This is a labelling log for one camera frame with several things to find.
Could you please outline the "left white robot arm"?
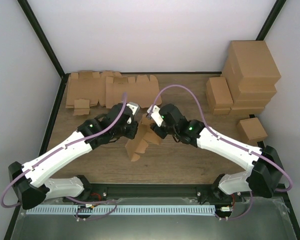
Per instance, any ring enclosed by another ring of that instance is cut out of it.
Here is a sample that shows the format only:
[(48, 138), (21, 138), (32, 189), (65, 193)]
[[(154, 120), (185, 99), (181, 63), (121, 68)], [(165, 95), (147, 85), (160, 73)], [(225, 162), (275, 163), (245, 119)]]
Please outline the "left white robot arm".
[(140, 107), (129, 102), (118, 103), (108, 113), (86, 120), (66, 140), (38, 158), (8, 167), (12, 188), (21, 206), (32, 209), (48, 199), (71, 197), (87, 202), (92, 196), (92, 184), (84, 175), (53, 179), (57, 171), (92, 150), (116, 142), (119, 138), (133, 139), (138, 122), (135, 115)]

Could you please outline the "cardboard box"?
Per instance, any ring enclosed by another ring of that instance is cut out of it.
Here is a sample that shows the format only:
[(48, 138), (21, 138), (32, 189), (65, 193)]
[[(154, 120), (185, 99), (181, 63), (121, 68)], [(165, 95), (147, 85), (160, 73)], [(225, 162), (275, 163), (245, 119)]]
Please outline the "cardboard box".
[(140, 154), (146, 152), (149, 143), (155, 145), (162, 143), (162, 139), (151, 129), (151, 124), (153, 123), (153, 120), (148, 119), (146, 114), (143, 114), (134, 139), (129, 139), (126, 143), (125, 149), (131, 162), (136, 162), (140, 159)]

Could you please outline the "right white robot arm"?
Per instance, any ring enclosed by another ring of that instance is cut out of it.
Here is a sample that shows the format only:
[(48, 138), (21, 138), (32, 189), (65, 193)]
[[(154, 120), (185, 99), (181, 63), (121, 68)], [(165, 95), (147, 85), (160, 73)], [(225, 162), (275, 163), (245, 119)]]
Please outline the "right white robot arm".
[(168, 135), (177, 142), (211, 151), (240, 166), (243, 171), (220, 174), (211, 192), (219, 202), (238, 192), (252, 192), (259, 197), (272, 198), (283, 176), (279, 155), (271, 147), (259, 148), (227, 137), (205, 123), (187, 120), (173, 104), (156, 105), (147, 110), (154, 121), (150, 128), (161, 139)]

